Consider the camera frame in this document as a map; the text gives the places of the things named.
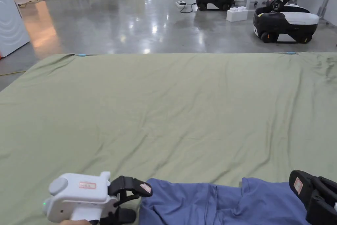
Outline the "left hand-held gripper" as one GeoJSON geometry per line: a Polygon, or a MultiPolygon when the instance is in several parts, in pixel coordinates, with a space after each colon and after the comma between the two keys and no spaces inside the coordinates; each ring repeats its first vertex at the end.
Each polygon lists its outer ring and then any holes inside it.
{"type": "Polygon", "coordinates": [[[137,213],[118,206],[141,197],[151,197],[150,184],[133,177],[120,176],[109,181],[111,173],[99,176],[65,173],[49,185],[50,197],[43,213],[50,222],[87,220],[100,225],[125,225],[136,221],[137,213]]]}

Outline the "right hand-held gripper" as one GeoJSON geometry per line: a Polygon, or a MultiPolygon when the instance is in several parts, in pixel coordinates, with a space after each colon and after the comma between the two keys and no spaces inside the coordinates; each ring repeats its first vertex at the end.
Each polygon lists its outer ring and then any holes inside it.
{"type": "Polygon", "coordinates": [[[307,206],[306,220],[311,225],[337,224],[337,183],[324,177],[293,170],[289,186],[307,206]]]}

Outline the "person's left hand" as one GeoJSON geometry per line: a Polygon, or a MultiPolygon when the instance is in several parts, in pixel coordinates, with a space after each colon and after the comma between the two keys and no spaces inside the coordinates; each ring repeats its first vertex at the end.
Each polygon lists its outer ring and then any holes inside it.
{"type": "Polygon", "coordinates": [[[91,225],[87,220],[64,220],[59,225],[91,225]]]}

